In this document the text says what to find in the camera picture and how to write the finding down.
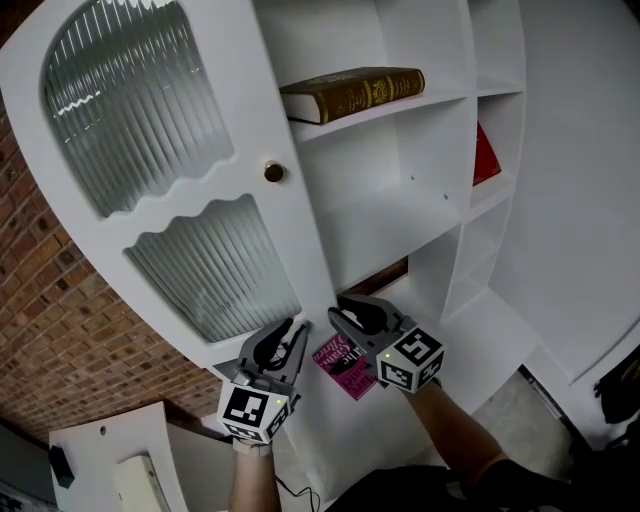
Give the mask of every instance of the black cable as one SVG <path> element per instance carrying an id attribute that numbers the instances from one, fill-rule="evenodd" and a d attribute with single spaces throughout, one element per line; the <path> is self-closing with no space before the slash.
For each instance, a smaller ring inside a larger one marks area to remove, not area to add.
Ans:
<path id="1" fill-rule="evenodd" d="M 298 492 L 298 494 L 296 494 L 291 489 L 289 489 L 289 487 L 287 487 L 287 484 L 285 484 L 280 479 L 280 477 L 278 477 L 278 475 L 276 475 L 276 481 L 282 487 L 284 487 L 284 490 L 287 491 L 289 494 L 291 494 L 291 496 L 293 496 L 294 498 L 299 498 L 300 496 L 303 496 L 305 493 L 309 494 L 309 505 L 311 506 L 311 512 L 316 512 L 316 508 L 315 508 L 315 505 L 313 503 L 313 497 L 317 496 L 317 498 L 318 498 L 318 511 L 320 510 L 320 502 L 321 502 L 320 495 L 317 492 L 315 492 L 313 489 L 311 489 L 311 487 L 305 487 L 300 492 Z"/>

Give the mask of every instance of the black and white marker cube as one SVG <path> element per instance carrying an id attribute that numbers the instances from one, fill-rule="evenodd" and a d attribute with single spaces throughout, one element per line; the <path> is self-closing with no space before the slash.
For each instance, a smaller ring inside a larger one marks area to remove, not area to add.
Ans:
<path id="1" fill-rule="evenodd" d="M 218 406 L 218 421 L 229 434 L 270 443 L 291 414 L 289 397 L 225 382 Z"/>
<path id="2" fill-rule="evenodd" d="M 442 344 L 415 327 L 378 354 L 378 378 L 415 393 L 438 373 L 443 357 Z"/>

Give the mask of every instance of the red book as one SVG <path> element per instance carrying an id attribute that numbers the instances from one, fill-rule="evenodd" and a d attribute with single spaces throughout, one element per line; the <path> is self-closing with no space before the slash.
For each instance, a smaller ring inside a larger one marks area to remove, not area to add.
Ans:
<path id="1" fill-rule="evenodd" d="M 491 143 L 485 135 L 480 123 L 478 123 L 478 136 L 476 138 L 476 168 L 473 173 L 473 186 L 500 174 L 500 163 L 493 152 Z"/>
<path id="2" fill-rule="evenodd" d="M 376 383 L 365 368 L 362 350 L 339 334 L 313 354 L 313 360 L 354 400 L 362 398 Z"/>

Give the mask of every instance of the wrist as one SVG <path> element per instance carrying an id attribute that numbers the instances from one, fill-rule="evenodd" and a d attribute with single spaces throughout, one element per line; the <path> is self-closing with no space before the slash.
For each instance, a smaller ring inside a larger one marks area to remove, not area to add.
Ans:
<path id="1" fill-rule="evenodd" d="M 436 381 L 436 379 L 432 379 L 427 382 L 423 387 L 421 387 L 415 393 L 409 393 L 407 391 L 403 391 L 405 397 L 409 402 L 414 402 L 416 400 L 423 400 L 425 397 L 429 397 L 430 395 L 442 393 L 442 386 L 440 385 L 440 381 Z"/>
<path id="2" fill-rule="evenodd" d="M 271 443 L 258 443 L 251 439 L 233 438 L 233 449 L 242 455 L 250 457 L 269 457 L 272 454 Z"/>

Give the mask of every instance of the brown book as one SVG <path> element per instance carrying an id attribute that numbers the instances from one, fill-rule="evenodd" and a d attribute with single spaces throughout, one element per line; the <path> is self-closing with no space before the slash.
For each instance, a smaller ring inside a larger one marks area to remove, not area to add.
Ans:
<path id="1" fill-rule="evenodd" d="M 280 88 L 289 119 L 326 124 L 424 91 L 415 68 L 355 68 Z"/>

